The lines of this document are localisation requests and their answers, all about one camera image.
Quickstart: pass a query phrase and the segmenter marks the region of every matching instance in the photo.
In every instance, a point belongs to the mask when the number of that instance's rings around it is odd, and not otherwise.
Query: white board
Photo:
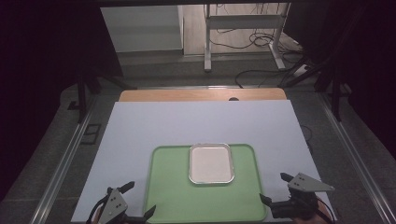
[[[256,153],[265,195],[286,201],[280,173],[319,179],[298,120],[288,100],[231,102],[116,103],[72,222],[86,221],[106,188],[135,181],[123,197],[128,216],[142,216],[149,161],[159,146],[197,143],[248,144]],[[318,196],[327,204],[325,193]],[[273,219],[270,209],[265,221]]]

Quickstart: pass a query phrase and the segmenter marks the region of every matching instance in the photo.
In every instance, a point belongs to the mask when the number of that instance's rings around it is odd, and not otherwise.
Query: black clamp
[[[86,223],[92,223],[94,212],[100,204],[103,204],[99,210],[98,224],[145,224],[147,220],[154,215],[156,206],[154,205],[151,207],[142,217],[126,216],[125,211],[128,208],[128,204],[124,201],[121,194],[125,193],[129,189],[132,189],[133,187],[134,181],[131,181],[120,188],[108,188],[107,195],[103,199],[99,200],[99,202],[93,207],[90,217]]]

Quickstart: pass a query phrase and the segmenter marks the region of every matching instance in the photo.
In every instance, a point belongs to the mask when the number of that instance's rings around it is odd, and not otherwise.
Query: black curtain
[[[77,82],[77,71],[122,73],[95,5],[0,3],[0,46],[3,198],[49,127],[61,92]]]

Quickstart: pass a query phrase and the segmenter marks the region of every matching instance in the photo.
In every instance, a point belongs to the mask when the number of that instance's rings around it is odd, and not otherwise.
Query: white square dish
[[[233,158],[226,144],[196,144],[190,149],[189,178],[194,184],[227,184],[233,181]]]

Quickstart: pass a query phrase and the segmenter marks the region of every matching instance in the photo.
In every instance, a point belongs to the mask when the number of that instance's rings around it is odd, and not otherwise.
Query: floor
[[[211,5],[210,15],[250,15],[262,14],[272,15],[279,14],[285,4],[221,4]],[[184,54],[185,55],[202,55],[205,48],[205,8],[204,6],[183,6],[184,15]],[[253,34],[273,35],[272,29],[259,30],[212,30],[210,39],[212,43],[212,53],[251,53],[269,51],[268,39],[257,40],[258,45],[251,45]],[[285,34],[282,34],[281,43],[288,49],[299,49],[293,40]]]

